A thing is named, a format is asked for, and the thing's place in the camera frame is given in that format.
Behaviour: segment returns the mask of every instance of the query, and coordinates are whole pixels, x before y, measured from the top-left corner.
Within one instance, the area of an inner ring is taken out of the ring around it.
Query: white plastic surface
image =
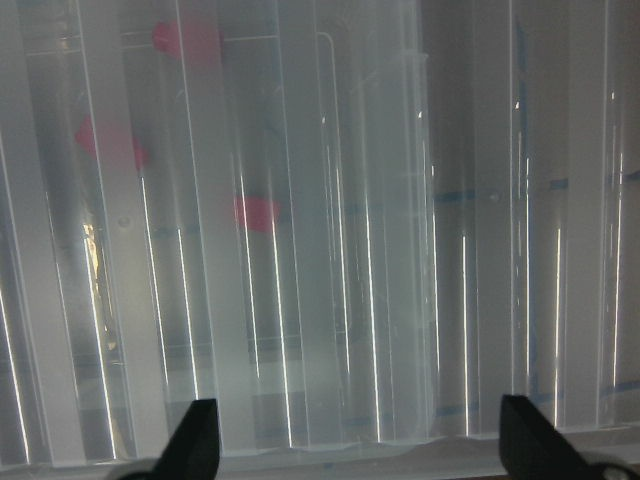
[[[0,14],[3,476],[212,396],[222,478],[493,473],[511,392],[640,460],[637,3]]]

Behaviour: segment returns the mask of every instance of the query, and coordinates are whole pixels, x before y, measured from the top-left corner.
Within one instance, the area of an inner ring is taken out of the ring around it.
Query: plastic storage box
[[[216,397],[222,478],[638,460],[640,5],[0,3],[0,475]]]

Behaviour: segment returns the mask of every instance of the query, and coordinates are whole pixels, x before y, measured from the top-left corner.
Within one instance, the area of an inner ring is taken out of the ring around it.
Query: pink spot
[[[211,66],[219,58],[222,34],[212,26],[213,21],[200,18],[184,20],[182,24],[182,49],[178,23],[158,23],[152,32],[153,46],[176,60],[184,51],[187,64],[192,67]]]
[[[123,135],[119,129],[109,128],[108,138],[113,139],[113,141],[120,141],[119,139],[127,138],[127,136]],[[93,134],[93,125],[91,123],[91,117],[87,115],[82,120],[82,124],[80,124],[80,128],[75,134],[76,143],[80,145],[85,152],[87,152],[92,157],[97,156],[96,151],[96,143]],[[136,162],[136,168],[139,170],[142,169],[146,164],[149,163],[149,153],[142,147],[142,144],[138,141],[137,138],[132,139],[133,142],[133,156]]]
[[[261,197],[237,196],[235,210],[238,225],[256,232],[270,233],[278,222],[280,203]]]

